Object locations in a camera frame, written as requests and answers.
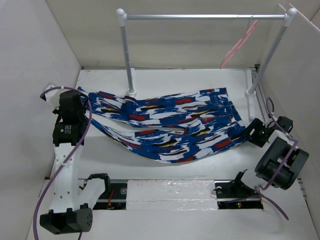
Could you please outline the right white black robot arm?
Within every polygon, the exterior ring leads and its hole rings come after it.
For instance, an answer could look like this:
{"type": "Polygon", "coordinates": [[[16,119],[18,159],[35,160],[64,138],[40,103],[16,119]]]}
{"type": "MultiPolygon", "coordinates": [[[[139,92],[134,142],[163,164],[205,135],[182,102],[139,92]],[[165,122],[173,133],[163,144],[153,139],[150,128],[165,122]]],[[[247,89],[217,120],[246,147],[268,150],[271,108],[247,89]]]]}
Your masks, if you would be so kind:
{"type": "Polygon", "coordinates": [[[267,182],[263,190],[270,186],[288,190],[309,158],[309,153],[299,148],[298,141],[290,135],[292,129],[293,121],[285,116],[268,124],[255,118],[231,138],[249,141],[260,148],[270,144],[254,169],[256,176],[267,182]]]}

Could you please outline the blue white red patterned trousers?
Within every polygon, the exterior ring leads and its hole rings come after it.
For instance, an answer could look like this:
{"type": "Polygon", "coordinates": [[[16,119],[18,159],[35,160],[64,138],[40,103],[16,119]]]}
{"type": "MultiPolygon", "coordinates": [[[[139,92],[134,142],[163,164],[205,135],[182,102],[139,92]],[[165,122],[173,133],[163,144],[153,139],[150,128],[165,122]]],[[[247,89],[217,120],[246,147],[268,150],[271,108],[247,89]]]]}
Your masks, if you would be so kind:
{"type": "Polygon", "coordinates": [[[132,153],[160,163],[196,161],[247,141],[227,89],[210,88],[147,99],[81,87],[92,125],[132,153]]]}

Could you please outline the white metal clothes rack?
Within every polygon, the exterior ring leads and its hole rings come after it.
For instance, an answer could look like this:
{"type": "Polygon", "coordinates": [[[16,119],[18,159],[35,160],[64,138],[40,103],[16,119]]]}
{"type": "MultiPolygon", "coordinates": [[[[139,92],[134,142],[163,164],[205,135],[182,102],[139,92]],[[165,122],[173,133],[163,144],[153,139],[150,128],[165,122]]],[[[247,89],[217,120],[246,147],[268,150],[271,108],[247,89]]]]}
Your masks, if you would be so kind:
{"type": "Polygon", "coordinates": [[[282,26],[275,37],[267,57],[258,69],[255,79],[247,80],[247,90],[244,93],[247,101],[248,119],[253,121],[256,117],[255,113],[255,97],[257,95],[256,88],[265,73],[277,47],[279,46],[287,28],[290,26],[298,10],[294,7],[286,10],[284,14],[127,14],[122,8],[116,10],[118,24],[121,32],[121,40],[123,46],[125,69],[128,81],[127,94],[131,97],[136,96],[137,90],[134,87],[134,78],[130,64],[128,41],[126,35],[127,21],[146,21],[146,20],[282,20],[282,26]]]}

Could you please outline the pink plastic hanger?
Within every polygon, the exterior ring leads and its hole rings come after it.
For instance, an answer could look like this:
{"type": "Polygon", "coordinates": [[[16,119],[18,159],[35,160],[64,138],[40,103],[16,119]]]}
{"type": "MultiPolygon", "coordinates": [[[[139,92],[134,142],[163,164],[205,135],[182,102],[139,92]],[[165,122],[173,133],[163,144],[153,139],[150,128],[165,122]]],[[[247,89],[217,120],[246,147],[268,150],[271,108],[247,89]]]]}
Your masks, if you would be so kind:
{"type": "Polygon", "coordinates": [[[234,57],[234,55],[242,48],[242,46],[246,43],[246,41],[248,40],[248,38],[251,36],[252,32],[256,28],[257,23],[258,23],[258,20],[255,20],[251,25],[248,26],[242,38],[230,49],[230,51],[223,58],[219,66],[220,69],[223,69],[228,64],[228,62],[234,57]]]}

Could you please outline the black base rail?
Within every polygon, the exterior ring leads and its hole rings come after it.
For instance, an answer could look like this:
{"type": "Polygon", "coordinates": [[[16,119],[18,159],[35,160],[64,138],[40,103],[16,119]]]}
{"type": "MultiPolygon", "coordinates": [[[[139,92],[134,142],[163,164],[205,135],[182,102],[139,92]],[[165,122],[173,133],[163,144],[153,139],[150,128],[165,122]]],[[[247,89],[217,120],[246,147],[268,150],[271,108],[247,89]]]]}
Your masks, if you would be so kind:
{"type": "Polygon", "coordinates": [[[214,211],[262,210],[263,200],[241,180],[113,180],[94,210],[214,211]]]}

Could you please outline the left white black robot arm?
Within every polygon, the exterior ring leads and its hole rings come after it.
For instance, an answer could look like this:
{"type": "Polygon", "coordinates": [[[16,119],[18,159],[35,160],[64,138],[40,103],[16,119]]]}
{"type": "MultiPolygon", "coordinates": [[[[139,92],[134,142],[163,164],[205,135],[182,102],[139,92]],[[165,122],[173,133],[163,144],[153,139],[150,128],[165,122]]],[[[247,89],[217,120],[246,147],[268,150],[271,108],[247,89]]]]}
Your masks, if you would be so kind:
{"type": "Polygon", "coordinates": [[[38,225],[54,235],[87,233],[98,199],[112,193],[107,173],[91,174],[83,188],[78,185],[79,162],[92,123],[91,103],[71,87],[50,86],[40,97],[54,107],[57,119],[52,133],[54,173],[34,211],[34,238],[39,238],[38,225]]]}

